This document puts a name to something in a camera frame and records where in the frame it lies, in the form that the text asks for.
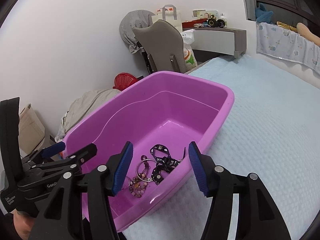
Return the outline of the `left hand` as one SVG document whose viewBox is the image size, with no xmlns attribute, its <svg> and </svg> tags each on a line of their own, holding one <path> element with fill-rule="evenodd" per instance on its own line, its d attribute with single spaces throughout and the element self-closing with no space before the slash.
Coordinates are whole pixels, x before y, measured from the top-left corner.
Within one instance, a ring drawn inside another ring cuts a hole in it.
<svg viewBox="0 0 320 240">
<path fill-rule="evenodd" d="M 34 226 L 35 218 L 17 210 L 12 211 L 12 214 L 14 215 L 14 227 L 17 234 L 21 239 L 27 240 Z"/>
</svg>

